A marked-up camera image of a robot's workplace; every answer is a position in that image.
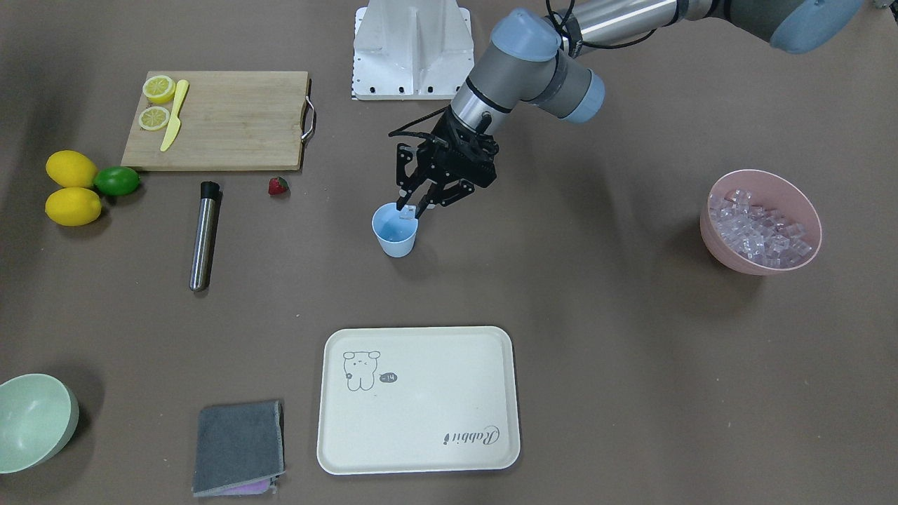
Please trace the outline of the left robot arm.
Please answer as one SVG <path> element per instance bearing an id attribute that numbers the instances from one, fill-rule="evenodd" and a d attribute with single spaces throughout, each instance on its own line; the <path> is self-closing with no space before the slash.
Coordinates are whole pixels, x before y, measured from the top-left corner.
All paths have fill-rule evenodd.
<path id="1" fill-rule="evenodd" d="M 601 108 L 605 86 L 578 57 L 645 41 L 681 20 L 718 18 L 773 48 L 803 54 L 833 38 L 862 6 L 859 1 L 589 1 L 570 2 L 545 15 L 514 9 L 492 29 L 490 45 L 429 132 L 410 124 L 392 131 L 420 140 L 396 150 L 396 208 L 429 183 L 413 206 L 414 218 L 446 207 L 494 182 L 498 128 L 519 103 L 535 105 L 570 123 Z"/>

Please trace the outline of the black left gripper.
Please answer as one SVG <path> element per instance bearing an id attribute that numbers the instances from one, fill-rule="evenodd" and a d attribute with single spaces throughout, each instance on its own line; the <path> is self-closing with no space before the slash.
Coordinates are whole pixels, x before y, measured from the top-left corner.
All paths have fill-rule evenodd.
<path id="1" fill-rule="evenodd" d="M 491 185 L 497 178 L 494 157 L 498 153 L 498 143 L 485 134 L 491 123 L 490 113 L 476 113 L 475 128 L 470 129 L 446 106 L 391 131 L 391 137 L 407 135 L 422 140 L 417 147 L 403 143 L 397 146 L 400 198 L 396 210 L 403 210 L 426 181 L 431 186 L 415 205 L 417 220 L 429 208 L 449 206 L 476 187 Z"/>

